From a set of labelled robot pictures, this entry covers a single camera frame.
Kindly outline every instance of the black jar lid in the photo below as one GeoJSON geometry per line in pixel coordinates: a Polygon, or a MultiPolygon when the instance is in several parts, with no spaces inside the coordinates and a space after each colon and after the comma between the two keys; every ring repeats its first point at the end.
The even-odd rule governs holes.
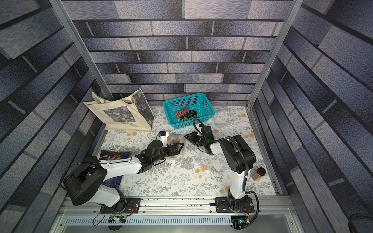
{"type": "Polygon", "coordinates": [[[266,174],[266,170],[262,167],[258,167],[257,173],[259,176],[264,176],[266,174]]]}

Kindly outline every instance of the spice jar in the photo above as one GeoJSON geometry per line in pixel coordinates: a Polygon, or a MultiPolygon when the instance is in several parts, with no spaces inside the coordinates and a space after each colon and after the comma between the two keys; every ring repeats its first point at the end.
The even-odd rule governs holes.
{"type": "Polygon", "coordinates": [[[258,167],[255,171],[251,173],[251,178],[254,181],[260,180],[266,174],[266,170],[262,167],[258,167]]]}

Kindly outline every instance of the table surface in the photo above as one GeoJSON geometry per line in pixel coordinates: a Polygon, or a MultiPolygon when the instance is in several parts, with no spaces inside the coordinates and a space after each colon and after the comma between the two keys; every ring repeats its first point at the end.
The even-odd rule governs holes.
{"type": "MultiPolygon", "coordinates": [[[[136,155],[146,149],[159,131],[180,135],[195,131],[193,126],[173,129],[168,124],[163,107],[151,109],[155,116],[152,132],[109,130],[101,149],[130,151],[136,155]]],[[[242,135],[257,157],[254,168],[266,168],[245,107],[214,106],[214,109],[216,115],[204,123],[211,126],[214,137],[242,135]]],[[[164,163],[141,174],[124,175],[120,190],[125,196],[226,196],[233,174],[228,165],[218,173],[211,171],[208,164],[201,166],[198,158],[202,152],[196,146],[187,141],[184,147],[183,155],[178,158],[167,158],[164,163]]],[[[254,190],[258,195],[276,195],[268,174],[259,181],[248,179],[246,189],[254,190]]]]}

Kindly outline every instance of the red grapes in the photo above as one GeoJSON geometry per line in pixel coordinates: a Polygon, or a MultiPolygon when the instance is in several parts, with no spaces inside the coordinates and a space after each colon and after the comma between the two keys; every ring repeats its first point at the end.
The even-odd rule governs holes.
{"type": "Polygon", "coordinates": [[[186,106],[185,108],[182,108],[181,110],[176,111],[176,117],[182,121],[187,121],[197,116],[197,111],[189,110],[188,112],[188,110],[189,110],[189,106],[186,106]]]}

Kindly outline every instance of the canvas tote bag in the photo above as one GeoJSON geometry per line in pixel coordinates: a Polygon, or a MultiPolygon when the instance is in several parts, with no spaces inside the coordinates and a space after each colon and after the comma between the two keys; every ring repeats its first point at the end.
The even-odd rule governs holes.
{"type": "Polygon", "coordinates": [[[154,115],[141,89],[120,100],[109,101],[92,92],[84,104],[104,123],[105,129],[151,131],[154,115]]]}

